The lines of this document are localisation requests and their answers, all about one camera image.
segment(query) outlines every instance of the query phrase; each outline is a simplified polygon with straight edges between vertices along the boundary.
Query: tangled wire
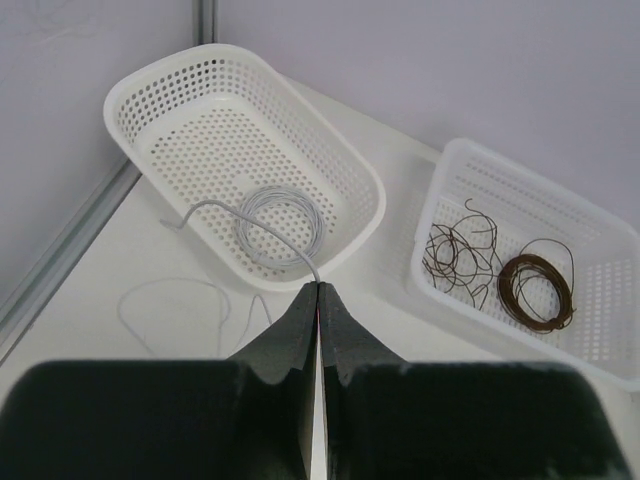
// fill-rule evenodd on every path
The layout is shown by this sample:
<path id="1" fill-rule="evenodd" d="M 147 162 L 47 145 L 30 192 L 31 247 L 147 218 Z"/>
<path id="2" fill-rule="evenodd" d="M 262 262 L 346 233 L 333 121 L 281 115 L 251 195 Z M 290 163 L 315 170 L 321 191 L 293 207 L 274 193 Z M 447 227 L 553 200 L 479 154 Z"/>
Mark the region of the tangled wire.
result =
<path id="1" fill-rule="evenodd" d="M 463 289 L 471 304 L 482 310 L 492 282 L 497 279 L 497 295 L 506 313 L 537 333 L 550 333 L 565 328 L 573 318 L 574 261 L 571 250 L 562 242 L 540 238 L 529 242 L 520 253 L 503 264 L 497 252 L 498 226 L 494 220 L 469 206 L 469 212 L 453 225 L 433 224 L 425 247 L 422 264 L 433 280 L 433 285 L 444 293 Z M 474 229 L 478 222 L 486 224 Z M 571 287 L 562 274 L 544 258 L 525 253 L 535 242 L 548 241 L 561 245 L 571 258 Z M 524 292 L 525 285 L 533 279 L 548 281 L 555 290 L 559 309 L 551 319 L 536 312 Z"/>

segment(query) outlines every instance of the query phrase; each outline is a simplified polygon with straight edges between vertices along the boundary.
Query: white table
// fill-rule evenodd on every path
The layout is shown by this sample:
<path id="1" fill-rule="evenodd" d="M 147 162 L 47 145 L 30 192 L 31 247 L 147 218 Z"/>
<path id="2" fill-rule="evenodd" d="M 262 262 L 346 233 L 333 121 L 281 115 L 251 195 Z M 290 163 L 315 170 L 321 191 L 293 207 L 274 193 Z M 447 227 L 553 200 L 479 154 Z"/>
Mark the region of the white table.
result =
<path id="1" fill-rule="evenodd" d="M 371 162 L 387 191 L 387 213 L 380 228 L 325 280 L 336 285 L 356 319 L 408 360 L 498 360 L 426 321 L 429 312 L 403 289 L 413 234 L 439 153 L 292 83 Z M 122 304 L 123 318 L 136 331 L 144 332 L 147 343 L 163 357 L 226 357 L 231 353 L 245 329 L 254 292 L 222 264 L 207 276 L 180 236 L 158 223 L 164 215 L 157 194 L 147 181 L 140 180 L 0 368 L 2 397 L 29 367 L 44 360 L 149 358 L 118 320 L 116 306 L 134 287 L 158 279 L 214 282 L 225 288 L 233 310 L 222 329 L 221 351 L 216 352 L 221 302 L 214 290 L 179 280 L 148 285 Z M 264 295 L 274 318 L 285 311 L 294 295 Z M 266 326 L 265 314 L 257 308 L 242 343 Z M 629 462 L 640 472 L 640 395 L 588 379 Z M 322 404 L 317 401 L 316 405 L 312 478 L 324 479 Z"/>

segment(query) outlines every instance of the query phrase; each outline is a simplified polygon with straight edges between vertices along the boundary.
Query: white cable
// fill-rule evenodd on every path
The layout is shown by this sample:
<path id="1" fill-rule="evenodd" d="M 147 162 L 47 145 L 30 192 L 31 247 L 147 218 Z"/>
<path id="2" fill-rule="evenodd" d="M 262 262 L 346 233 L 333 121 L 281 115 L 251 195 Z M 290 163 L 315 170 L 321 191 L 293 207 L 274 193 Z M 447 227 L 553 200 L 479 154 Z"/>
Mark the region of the white cable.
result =
<path id="1" fill-rule="evenodd" d="M 226 203 L 221 202 L 220 200 L 202 200 L 196 204 L 194 204 L 185 214 L 184 218 L 182 219 L 182 221 L 179 224 L 175 224 L 172 222 L 169 222 L 168 220 L 160 220 L 160 223 L 166 227 L 169 227 L 171 229 L 174 230 L 182 230 L 184 228 L 184 226 L 187 224 L 187 222 L 189 221 L 189 218 L 191 217 L 191 215 L 193 215 L 193 213 L 198 210 L 201 207 L 204 207 L 205 205 L 216 205 L 218 207 L 224 208 L 226 211 L 228 211 L 229 213 L 235 215 L 236 217 L 240 217 L 243 220 L 246 220 L 249 223 L 252 223 L 260 228 L 262 228 L 263 230 L 265 230 L 266 232 L 269 232 L 271 235 L 273 235 L 274 237 L 276 237 L 278 240 L 280 240 L 282 243 L 284 243 L 287 247 L 289 247 L 291 250 L 293 250 L 294 252 L 296 252 L 300 258 L 309 266 L 309 269 L 311 269 L 311 273 L 313 273 L 313 277 L 315 279 L 316 282 L 320 283 L 320 274 L 318 273 L 318 269 L 316 268 L 315 264 L 313 263 L 313 261 L 307 256 L 307 254 L 305 252 L 303 252 L 300 248 L 298 248 L 291 240 L 289 240 L 287 237 L 285 237 L 284 235 L 282 235 L 281 233 L 279 233 L 277 230 L 274 230 L 273 228 L 271 228 L 269 225 L 266 225 L 264 223 L 262 223 L 260 220 L 257 220 L 255 218 L 252 218 L 238 210 L 236 210 L 233 207 L 230 207 L 229 205 L 227 205 Z"/>
<path id="2" fill-rule="evenodd" d="M 309 258 L 315 257 L 324 243 L 324 218 L 315 202 L 300 190 L 278 185 L 269 185 L 260 188 L 245 199 L 240 207 L 240 211 L 248 217 L 256 218 L 260 210 L 276 205 L 293 207 L 306 217 L 311 229 L 311 240 L 305 247 L 304 253 Z M 253 262 L 274 270 L 295 268 L 304 262 L 304 260 L 297 255 L 286 259 L 276 260 L 270 258 L 265 252 L 256 249 L 251 244 L 249 240 L 249 229 L 249 222 L 240 218 L 236 219 L 236 239 L 240 247 L 249 255 Z"/>
<path id="3" fill-rule="evenodd" d="M 145 282 L 141 285 L 138 285 L 134 288 L 132 288 L 131 290 L 129 290 L 128 292 L 126 292 L 122 297 L 120 297 L 120 300 L 118 301 L 118 306 L 116 307 L 116 311 L 117 311 L 117 315 L 118 315 L 118 320 L 120 321 L 120 323 L 122 323 L 122 325 L 129 331 L 129 333 L 131 334 L 131 336 L 133 336 L 133 338 L 135 338 L 138 343 L 147 351 L 147 353 L 149 355 L 151 355 L 152 357 L 157 357 L 158 355 L 156 354 L 156 352 L 149 347 L 149 345 L 147 345 L 147 342 L 145 341 L 144 338 L 142 338 L 140 335 L 138 335 L 138 333 L 126 322 L 126 320 L 124 319 L 123 315 L 122 315 L 122 306 L 124 304 L 124 302 L 135 292 L 142 290 L 143 288 L 149 287 L 151 285 L 157 285 L 159 283 L 166 283 L 166 282 L 173 282 L 173 281 L 183 281 L 183 282 L 191 282 L 191 283 L 197 283 L 200 285 L 205 285 L 207 287 L 211 287 L 214 288 L 218 291 L 218 293 L 220 293 L 220 295 L 222 296 L 222 299 L 224 300 L 223 302 L 223 314 L 222 314 L 222 321 L 220 321 L 218 323 L 218 335 L 217 335 L 217 347 L 216 347 L 216 355 L 220 356 L 220 343 L 222 340 L 222 327 L 224 326 L 224 324 L 227 322 L 227 320 L 229 320 L 229 317 L 231 316 L 231 300 L 229 299 L 229 295 L 227 295 L 227 292 L 224 291 L 224 289 L 222 289 L 221 287 L 210 283 L 210 282 L 205 282 L 204 280 L 198 280 L 195 278 L 183 278 L 183 277 L 170 277 L 170 278 L 161 278 L 159 280 L 152 280 L 150 282 Z M 231 351 L 231 353 L 235 353 L 235 350 L 238 348 L 238 346 L 242 343 L 242 341 L 244 340 L 245 336 L 247 335 L 247 332 L 249 331 L 249 325 L 251 324 L 251 315 L 253 313 L 253 307 L 256 303 L 256 300 L 259 299 L 260 302 L 262 303 L 262 306 L 264 307 L 264 311 L 267 314 L 267 322 L 269 322 L 269 325 L 273 324 L 273 320 L 271 318 L 271 314 L 269 313 L 269 308 L 267 307 L 267 303 L 265 301 L 265 299 L 262 297 L 262 295 L 254 295 L 253 299 L 251 300 L 251 306 L 249 307 L 249 315 L 247 317 L 247 324 L 244 328 L 244 331 L 242 332 L 242 335 L 240 336 L 240 338 L 238 339 L 238 342 L 236 343 L 235 347 L 233 347 L 233 350 Z"/>

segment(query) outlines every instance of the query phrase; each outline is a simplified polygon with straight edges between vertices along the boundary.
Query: basket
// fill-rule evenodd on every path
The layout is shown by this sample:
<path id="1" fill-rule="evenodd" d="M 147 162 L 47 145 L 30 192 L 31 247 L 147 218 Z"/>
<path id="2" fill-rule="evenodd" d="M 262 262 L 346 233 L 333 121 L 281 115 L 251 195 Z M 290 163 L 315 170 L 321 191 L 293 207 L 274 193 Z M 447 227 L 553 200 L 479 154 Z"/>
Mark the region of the basket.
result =
<path id="1" fill-rule="evenodd" d="M 468 214 L 464 204 L 469 198 L 475 209 L 498 225 L 501 259 L 513 258 L 536 238 L 552 238 L 571 249 L 576 312 L 569 326 L 550 334 L 527 329 L 506 314 L 495 281 L 482 311 L 471 305 L 461 289 L 446 294 L 433 286 L 422 265 L 432 225 L 452 225 Z M 478 227 L 486 229 L 486 223 Z M 539 242 L 531 253 L 549 260 L 570 280 L 571 263 L 562 247 Z M 638 234 L 628 224 L 513 161 L 458 139 L 446 146 L 429 187 L 415 235 L 408 287 L 432 305 L 444 307 L 449 316 L 455 314 L 452 318 L 467 327 L 480 327 L 490 334 L 484 337 L 498 337 L 519 351 L 536 351 L 638 391 L 639 265 Z M 527 299 L 534 308 L 546 306 L 552 312 L 555 294 L 546 282 L 540 282 L 527 293 Z"/>
<path id="2" fill-rule="evenodd" d="M 111 136 L 175 211 L 204 199 L 240 207 L 265 185 L 305 192 L 327 232 L 314 257 L 326 274 L 373 233 L 385 209 L 370 165 L 275 70 L 230 45 L 203 45 L 157 61 L 120 81 L 104 104 Z M 279 204 L 257 218 L 304 248 L 309 225 Z M 234 218 L 203 207 L 189 226 L 249 284 L 287 291 L 311 279 L 306 266 L 273 270 L 238 246 Z M 253 245 L 271 258 L 295 255 L 252 227 Z"/>

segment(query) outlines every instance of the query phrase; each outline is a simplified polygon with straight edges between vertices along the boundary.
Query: rectangular white basket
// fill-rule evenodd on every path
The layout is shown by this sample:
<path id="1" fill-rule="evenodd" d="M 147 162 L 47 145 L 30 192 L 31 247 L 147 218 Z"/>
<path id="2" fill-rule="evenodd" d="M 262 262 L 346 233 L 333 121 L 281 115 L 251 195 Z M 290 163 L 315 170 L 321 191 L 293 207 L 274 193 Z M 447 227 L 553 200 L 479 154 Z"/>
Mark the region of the rectangular white basket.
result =
<path id="1" fill-rule="evenodd" d="M 239 207 L 265 185 L 305 192 L 327 233 L 313 259 L 326 274 L 376 229 L 385 210 L 371 166 L 275 70 L 230 45 L 203 45 L 157 61 L 119 82 L 105 100 L 111 136 L 181 216 L 204 199 Z M 257 218 L 304 248 L 309 226 L 287 205 Z M 231 214 L 203 207 L 189 226 L 236 274 L 264 290 L 310 280 L 309 269 L 273 270 L 239 247 Z M 254 231 L 272 258 L 294 253 Z"/>
<path id="2" fill-rule="evenodd" d="M 432 225 L 452 225 L 467 215 L 464 204 L 469 198 L 473 208 L 498 225 L 497 252 L 505 261 L 537 238 L 552 238 L 571 249 L 576 312 L 568 327 L 541 335 L 522 326 L 502 308 L 495 282 L 482 311 L 460 290 L 446 294 L 434 288 L 422 265 Z M 482 228 L 486 223 L 479 224 L 478 230 Z M 446 146 L 429 187 L 408 287 L 456 314 L 471 329 L 489 329 L 512 346 L 533 349 L 626 390 L 640 391 L 639 246 L 638 234 L 620 219 L 495 152 L 458 139 Z M 540 242 L 532 253 L 549 260 L 570 280 L 570 261 L 561 247 Z M 550 288 L 538 288 L 527 297 L 553 309 Z"/>

